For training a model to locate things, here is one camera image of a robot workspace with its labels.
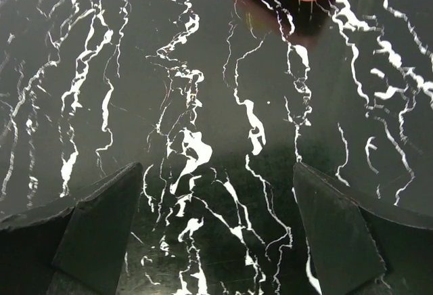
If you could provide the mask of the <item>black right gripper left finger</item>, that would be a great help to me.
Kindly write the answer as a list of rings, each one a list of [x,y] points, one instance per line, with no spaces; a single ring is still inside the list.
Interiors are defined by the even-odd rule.
[[[142,183],[132,162],[1,219],[1,293],[115,294]]]

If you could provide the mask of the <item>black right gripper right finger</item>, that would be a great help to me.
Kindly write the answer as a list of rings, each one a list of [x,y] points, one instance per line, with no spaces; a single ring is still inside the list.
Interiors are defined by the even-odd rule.
[[[323,294],[431,294],[432,217],[373,198],[315,168],[293,186]]]

